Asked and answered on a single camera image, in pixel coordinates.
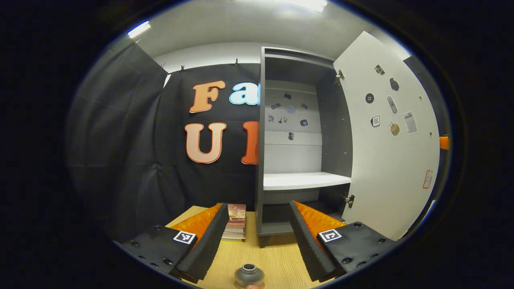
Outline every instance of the stack of books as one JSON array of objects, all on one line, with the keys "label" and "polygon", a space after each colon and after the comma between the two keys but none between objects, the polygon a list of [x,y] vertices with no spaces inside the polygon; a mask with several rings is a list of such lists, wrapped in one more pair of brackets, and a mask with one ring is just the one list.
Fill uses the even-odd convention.
[{"label": "stack of books", "polygon": [[244,242],[246,224],[246,205],[228,204],[229,220],[225,232],[223,232],[222,242]]}]

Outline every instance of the small gray container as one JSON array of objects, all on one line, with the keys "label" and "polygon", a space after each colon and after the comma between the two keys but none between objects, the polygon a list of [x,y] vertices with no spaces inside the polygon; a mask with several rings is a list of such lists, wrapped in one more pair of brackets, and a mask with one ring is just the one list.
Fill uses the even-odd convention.
[{"label": "small gray container", "polygon": [[239,286],[245,288],[248,285],[261,286],[264,281],[264,272],[257,268],[254,264],[244,264],[234,273],[236,282]]}]

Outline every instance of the orange foam pad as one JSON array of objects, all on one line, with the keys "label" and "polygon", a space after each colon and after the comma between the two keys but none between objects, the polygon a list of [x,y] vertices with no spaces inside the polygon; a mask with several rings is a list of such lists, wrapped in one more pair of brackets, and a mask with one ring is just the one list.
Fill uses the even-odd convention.
[{"label": "orange foam pad", "polygon": [[439,146],[440,146],[443,150],[448,150],[448,149],[450,149],[450,143],[449,143],[449,140],[448,140],[448,137],[447,137],[447,136],[440,136],[440,137],[439,137]]},{"label": "orange foam pad", "polygon": [[298,203],[297,201],[293,201],[293,203],[296,205],[296,208],[298,208],[307,228],[320,247],[321,244],[316,238],[318,233],[345,226],[343,222],[340,222],[327,214],[323,214],[318,210],[312,209],[309,206]]},{"label": "orange foam pad", "polygon": [[198,241],[200,241],[201,237],[204,235],[205,231],[207,230],[207,227],[209,227],[212,219],[214,218],[216,213],[218,213],[219,208],[221,206],[221,204],[218,204],[214,207],[210,207],[203,212],[200,212],[194,216],[191,216],[183,220],[182,222],[176,225],[173,225],[171,228],[179,231],[196,234],[196,236],[198,237]]}]

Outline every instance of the open cabinet door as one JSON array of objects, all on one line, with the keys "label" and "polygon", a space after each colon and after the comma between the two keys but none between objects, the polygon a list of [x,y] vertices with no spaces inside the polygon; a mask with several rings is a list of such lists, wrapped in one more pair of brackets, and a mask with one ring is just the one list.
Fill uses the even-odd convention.
[{"label": "open cabinet door", "polygon": [[353,138],[352,207],[343,219],[401,238],[427,203],[439,165],[432,104],[407,65],[363,32],[334,62]]}]

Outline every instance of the black backdrop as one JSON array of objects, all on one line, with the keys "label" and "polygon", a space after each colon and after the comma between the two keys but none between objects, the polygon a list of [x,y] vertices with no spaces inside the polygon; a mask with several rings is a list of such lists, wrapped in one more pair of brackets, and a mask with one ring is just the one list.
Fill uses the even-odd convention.
[{"label": "black backdrop", "polygon": [[[251,210],[255,199],[255,165],[245,165],[246,121],[256,121],[257,105],[235,105],[229,101],[232,87],[241,82],[259,82],[260,64],[220,64],[176,71],[162,92],[155,122],[155,155],[160,162],[160,185],[163,192],[175,192],[170,208],[182,212],[192,205],[210,207],[217,202],[246,204]],[[223,80],[210,110],[190,113],[197,84]],[[199,148],[211,150],[210,123],[223,122],[222,152],[211,164],[199,164],[186,154],[186,131],[189,123],[201,123]]]},{"label": "black backdrop", "polygon": [[[245,165],[243,123],[256,105],[234,105],[232,87],[259,81],[259,64],[213,65],[167,76],[132,40],[114,42],[80,85],[66,128],[67,166],[90,213],[124,242],[167,224],[192,205],[241,203],[253,208],[255,165]],[[212,108],[191,114],[197,84],[223,80]],[[188,123],[202,123],[200,150],[211,149],[212,122],[224,122],[222,153],[211,164],[186,154]]]}]

